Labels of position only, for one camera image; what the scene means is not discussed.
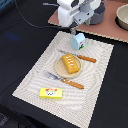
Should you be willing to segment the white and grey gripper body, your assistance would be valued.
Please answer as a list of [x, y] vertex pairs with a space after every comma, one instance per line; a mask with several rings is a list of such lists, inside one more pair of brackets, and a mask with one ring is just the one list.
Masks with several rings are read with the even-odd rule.
[[90, 19], [101, 0], [57, 0], [57, 3], [59, 24], [69, 27], [73, 23], [79, 26]]

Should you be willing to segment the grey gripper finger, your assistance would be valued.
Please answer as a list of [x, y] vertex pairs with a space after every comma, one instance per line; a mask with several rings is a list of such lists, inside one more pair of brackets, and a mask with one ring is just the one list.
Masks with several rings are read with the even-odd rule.
[[76, 28], [70, 28], [71, 35], [76, 35]]

